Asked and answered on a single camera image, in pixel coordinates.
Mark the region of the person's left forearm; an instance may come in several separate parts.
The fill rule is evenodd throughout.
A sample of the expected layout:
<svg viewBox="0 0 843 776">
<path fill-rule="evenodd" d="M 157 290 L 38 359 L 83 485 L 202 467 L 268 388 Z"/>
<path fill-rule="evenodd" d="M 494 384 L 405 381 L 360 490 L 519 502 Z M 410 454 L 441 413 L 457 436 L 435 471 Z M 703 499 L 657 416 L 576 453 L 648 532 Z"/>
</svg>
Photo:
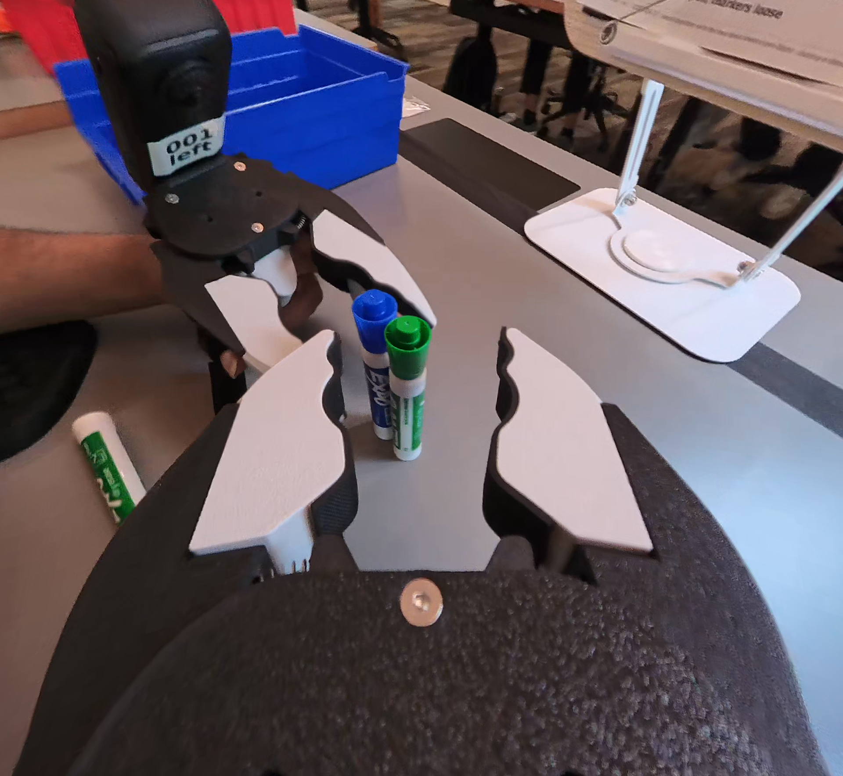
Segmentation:
<svg viewBox="0 0 843 776">
<path fill-rule="evenodd" d="M 152 243 L 141 234 L 2 228 L 2 333 L 164 304 Z"/>
</svg>

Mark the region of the blue plastic bin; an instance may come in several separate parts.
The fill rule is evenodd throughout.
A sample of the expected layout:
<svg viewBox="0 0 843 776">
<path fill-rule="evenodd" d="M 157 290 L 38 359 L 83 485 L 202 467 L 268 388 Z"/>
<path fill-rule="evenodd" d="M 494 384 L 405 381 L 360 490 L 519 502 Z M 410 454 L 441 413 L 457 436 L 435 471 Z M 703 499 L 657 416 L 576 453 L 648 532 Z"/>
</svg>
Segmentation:
<svg viewBox="0 0 843 776">
<path fill-rule="evenodd" d="M 407 63 L 309 26 L 232 43 L 224 154 L 328 190 L 395 163 Z"/>
</svg>

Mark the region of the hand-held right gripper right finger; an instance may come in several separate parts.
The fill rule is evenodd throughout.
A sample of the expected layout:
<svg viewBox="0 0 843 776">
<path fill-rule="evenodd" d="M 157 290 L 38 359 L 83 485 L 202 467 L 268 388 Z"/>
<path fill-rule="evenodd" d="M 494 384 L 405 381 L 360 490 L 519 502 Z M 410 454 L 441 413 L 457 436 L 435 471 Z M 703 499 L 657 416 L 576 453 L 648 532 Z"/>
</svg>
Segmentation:
<svg viewBox="0 0 843 776">
<path fill-rule="evenodd" d="M 652 557 L 655 544 L 599 396 L 512 327 L 498 341 L 499 388 L 482 514 L 529 568 L 566 571 L 586 547 Z"/>
</svg>

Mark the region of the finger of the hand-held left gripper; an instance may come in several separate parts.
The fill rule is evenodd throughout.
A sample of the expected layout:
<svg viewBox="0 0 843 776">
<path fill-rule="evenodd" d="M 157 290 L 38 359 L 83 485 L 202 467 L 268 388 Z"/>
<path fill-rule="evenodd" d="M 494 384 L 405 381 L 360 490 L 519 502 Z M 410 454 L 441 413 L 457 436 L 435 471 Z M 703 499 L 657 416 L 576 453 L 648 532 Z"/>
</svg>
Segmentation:
<svg viewBox="0 0 843 776">
<path fill-rule="evenodd" d="M 421 287 L 377 236 L 323 210 L 311 222 L 311 246 L 319 275 L 335 288 L 348 293 L 352 286 L 381 290 L 395 298 L 400 314 L 436 327 L 436 314 Z"/>
<path fill-rule="evenodd" d="M 243 348 L 243 359 L 260 374 L 303 345 L 281 321 L 279 299 L 268 282 L 224 276 L 206 283 L 205 290 Z"/>
</svg>

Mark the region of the black backpack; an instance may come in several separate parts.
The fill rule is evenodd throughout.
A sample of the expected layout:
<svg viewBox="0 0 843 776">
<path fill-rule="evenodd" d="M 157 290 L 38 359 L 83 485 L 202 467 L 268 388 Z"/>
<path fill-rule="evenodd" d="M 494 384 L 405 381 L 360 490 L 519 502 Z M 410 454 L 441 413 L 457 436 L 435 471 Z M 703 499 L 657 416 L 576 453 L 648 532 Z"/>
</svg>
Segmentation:
<svg viewBox="0 0 843 776">
<path fill-rule="evenodd" d="M 497 56 L 489 33 L 461 39 L 454 51 L 445 81 L 444 94 L 474 108 L 491 109 L 497 80 Z"/>
</svg>

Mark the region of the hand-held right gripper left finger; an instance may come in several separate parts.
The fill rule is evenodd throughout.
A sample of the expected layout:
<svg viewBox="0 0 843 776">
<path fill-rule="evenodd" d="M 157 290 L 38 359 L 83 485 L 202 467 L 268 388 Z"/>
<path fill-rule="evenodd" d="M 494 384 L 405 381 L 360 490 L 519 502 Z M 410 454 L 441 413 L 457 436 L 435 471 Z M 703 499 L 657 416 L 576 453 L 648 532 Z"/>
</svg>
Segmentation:
<svg viewBox="0 0 843 776">
<path fill-rule="evenodd" d="M 276 573 L 309 571 L 317 538 L 343 535 L 357 515 L 345 415 L 341 340 L 324 330 L 238 402 L 190 552 L 262 547 Z"/>
</svg>

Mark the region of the white stand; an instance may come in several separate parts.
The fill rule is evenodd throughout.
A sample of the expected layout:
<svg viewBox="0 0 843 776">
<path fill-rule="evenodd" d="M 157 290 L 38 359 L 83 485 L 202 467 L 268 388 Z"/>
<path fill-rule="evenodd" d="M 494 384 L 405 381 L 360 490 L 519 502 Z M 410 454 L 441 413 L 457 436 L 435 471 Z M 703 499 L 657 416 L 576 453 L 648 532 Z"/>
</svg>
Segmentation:
<svg viewBox="0 0 843 776">
<path fill-rule="evenodd" d="M 638 197 L 638 174 L 664 86 L 645 79 L 617 190 L 598 189 L 531 217 L 526 238 L 673 341 L 716 363 L 738 360 L 799 302 L 774 262 L 841 191 L 841 171 L 759 259 Z"/>
</svg>

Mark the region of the person's left hand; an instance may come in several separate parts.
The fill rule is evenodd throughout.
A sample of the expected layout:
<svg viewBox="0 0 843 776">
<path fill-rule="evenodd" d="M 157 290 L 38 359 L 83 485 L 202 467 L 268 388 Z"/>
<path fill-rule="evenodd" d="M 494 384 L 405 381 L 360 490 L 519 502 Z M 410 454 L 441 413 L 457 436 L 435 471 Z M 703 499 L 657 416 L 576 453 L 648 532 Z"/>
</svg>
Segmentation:
<svg viewBox="0 0 843 776">
<path fill-rule="evenodd" d="M 279 318 L 285 327 L 300 334 L 320 307 L 323 293 L 313 261 L 310 234 L 302 234 L 290 247 L 296 272 L 296 288 L 286 305 L 279 307 Z"/>
</svg>

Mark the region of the green dry-erase marker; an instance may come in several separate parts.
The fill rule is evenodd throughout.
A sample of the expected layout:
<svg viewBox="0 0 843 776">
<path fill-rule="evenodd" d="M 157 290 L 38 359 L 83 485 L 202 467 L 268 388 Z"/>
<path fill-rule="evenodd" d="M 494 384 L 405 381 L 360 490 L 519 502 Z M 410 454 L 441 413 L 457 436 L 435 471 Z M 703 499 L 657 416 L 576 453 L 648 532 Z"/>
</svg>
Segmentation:
<svg viewBox="0 0 843 776">
<path fill-rule="evenodd" d="M 104 503 L 121 527 L 147 493 L 111 415 L 86 413 L 72 424 L 72 433 L 85 455 Z"/>
<path fill-rule="evenodd" d="M 422 451 L 427 357 L 432 329 L 421 318 L 401 316 L 385 328 L 395 456 L 415 460 Z"/>
</svg>

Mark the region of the black table mat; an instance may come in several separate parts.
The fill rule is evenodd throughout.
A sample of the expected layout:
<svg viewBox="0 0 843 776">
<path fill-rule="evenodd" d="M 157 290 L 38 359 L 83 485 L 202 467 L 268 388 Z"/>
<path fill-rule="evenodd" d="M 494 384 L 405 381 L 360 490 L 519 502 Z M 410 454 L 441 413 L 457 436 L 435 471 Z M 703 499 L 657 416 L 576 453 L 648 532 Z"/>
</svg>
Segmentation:
<svg viewBox="0 0 843 776">
<path fill-rule="evenodd" d="M 399 154 L 525 237 L 527 221 L 581 185 L 453 119 L 402 130 Z M 842 390 L 758 343 L 726 367 L 828 431 L 842 434 Z"/>
</svg>

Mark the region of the blue dry-erase marker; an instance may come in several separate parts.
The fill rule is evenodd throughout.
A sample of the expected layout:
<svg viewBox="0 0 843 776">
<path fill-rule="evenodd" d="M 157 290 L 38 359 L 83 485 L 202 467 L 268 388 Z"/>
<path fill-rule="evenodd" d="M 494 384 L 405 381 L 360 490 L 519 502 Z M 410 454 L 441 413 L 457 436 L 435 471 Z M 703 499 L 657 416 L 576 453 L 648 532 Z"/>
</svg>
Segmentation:
<svg viewBox="0 0 843 776">
<path fill-rule="evenodd" d="M 352 309 L 362 346 L 374 433 L 379 439 L 390 442 L 394 429 L 385 329 L 398 317 L 398 305 L 395 298 L 388 293 L 372 289 L 357 296 Z"/>
</svg>

